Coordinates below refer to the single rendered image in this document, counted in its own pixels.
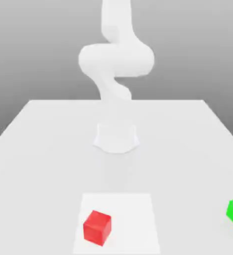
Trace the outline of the small red cube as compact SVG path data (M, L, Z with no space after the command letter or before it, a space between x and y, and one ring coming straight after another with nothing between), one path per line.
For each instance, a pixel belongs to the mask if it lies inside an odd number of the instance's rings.
M110 215L93 210L83 223L84 239L103 246L112 231Z

